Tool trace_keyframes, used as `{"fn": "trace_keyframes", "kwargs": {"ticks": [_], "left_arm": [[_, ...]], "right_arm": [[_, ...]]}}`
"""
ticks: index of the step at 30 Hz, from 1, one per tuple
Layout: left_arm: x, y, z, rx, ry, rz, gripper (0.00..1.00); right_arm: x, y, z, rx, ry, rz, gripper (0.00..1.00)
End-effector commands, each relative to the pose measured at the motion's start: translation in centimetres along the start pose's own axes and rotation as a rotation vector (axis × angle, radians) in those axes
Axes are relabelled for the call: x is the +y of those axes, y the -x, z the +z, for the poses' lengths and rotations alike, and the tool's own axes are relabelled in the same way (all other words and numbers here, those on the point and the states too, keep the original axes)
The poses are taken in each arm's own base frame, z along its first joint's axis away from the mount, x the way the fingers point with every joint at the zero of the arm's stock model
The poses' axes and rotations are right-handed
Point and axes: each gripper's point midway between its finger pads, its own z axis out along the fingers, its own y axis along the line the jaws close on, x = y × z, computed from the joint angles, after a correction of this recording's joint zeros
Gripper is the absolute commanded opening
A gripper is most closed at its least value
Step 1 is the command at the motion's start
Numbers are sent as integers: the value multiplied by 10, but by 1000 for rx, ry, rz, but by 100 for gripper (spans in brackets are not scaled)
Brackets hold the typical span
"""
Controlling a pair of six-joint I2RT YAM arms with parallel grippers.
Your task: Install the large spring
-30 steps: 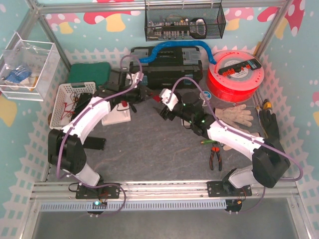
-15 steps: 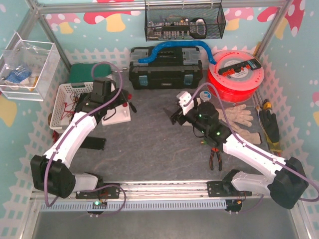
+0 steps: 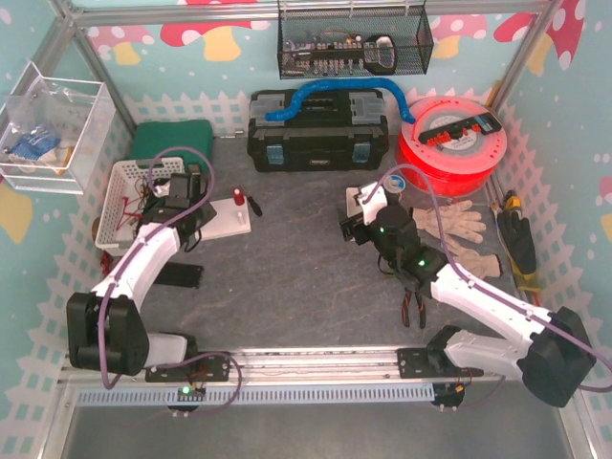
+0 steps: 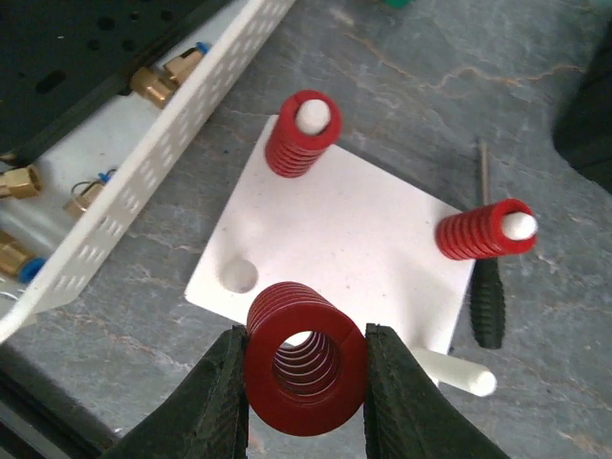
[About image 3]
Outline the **white peg fixture base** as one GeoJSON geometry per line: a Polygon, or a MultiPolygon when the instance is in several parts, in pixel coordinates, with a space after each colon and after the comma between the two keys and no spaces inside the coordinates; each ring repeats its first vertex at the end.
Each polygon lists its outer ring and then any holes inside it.
{"type": "Polygon", "coordinates": [[[201,228],[202,239],[213,240],[251,232],[249,205],[237,206],[232,198],[212,201],[216,216],[201,228]]]}

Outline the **black rectangular plate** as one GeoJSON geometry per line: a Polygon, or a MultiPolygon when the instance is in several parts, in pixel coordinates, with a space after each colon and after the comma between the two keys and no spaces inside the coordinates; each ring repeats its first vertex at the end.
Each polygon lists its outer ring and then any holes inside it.
{"type": "Polygon", "coordinates": [[[154,284],[198,289],[204,270],[201,265],[167,262],[155,278],[154,284]]]}

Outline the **large red spring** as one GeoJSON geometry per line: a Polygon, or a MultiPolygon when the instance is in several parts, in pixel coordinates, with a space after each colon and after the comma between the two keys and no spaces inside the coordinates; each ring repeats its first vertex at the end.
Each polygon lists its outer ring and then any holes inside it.
{"type": "Polygon", "coordinates": [[[243,206],[245,204],[244,192],[240,187],[235,187],[232,191],[232,198],[237,206],[243,206]]]}

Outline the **black handled screwdriver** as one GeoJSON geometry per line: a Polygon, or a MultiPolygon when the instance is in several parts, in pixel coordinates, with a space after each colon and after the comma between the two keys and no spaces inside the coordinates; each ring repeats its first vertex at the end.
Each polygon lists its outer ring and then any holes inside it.
{"type": "Polygon", "coordinates": [[[254,198],[250,194],[247,194],[246,199],[247,199],[247,202],[249,203],[249,206],[251,207],[252,212],[257,217],[261,217],[263,215],[263,211],[261,207],[257,204],[257,202],[254,200],[254,198]]]}

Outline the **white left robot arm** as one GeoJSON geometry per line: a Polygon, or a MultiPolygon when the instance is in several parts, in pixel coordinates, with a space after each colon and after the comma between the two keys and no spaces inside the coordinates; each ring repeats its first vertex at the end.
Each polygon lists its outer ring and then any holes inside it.
{"type": "Polygon", "coordinates": [[[202,266],[171,258],[216,216],[208,200],[208,193],[163,197],[145,214],[132,246],[112,271],[91,292],[72,294],[66,313],[73,367],[98,370],[103,385],[111,388],[119,377],[144,368],[186,363],[188,336],[147,332],[141,308],[154,284],[200,285],[202,266]]]}

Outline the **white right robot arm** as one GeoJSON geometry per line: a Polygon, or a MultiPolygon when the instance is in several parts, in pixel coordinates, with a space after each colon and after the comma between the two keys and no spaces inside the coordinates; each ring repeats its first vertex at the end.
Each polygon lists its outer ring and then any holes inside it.
{"type": "Polygon", "coordinates": [[[564,407],[595,365],[576,312],[549,311],[475,277],[423,244],[402,206],[351,206],[339,225],[345,240],[372,243],[407,293],[446,303],[496,332],[491,338],[445,326],[428,344],[437,371],[452,365],[517,378],[545,404],[564,407]]]}

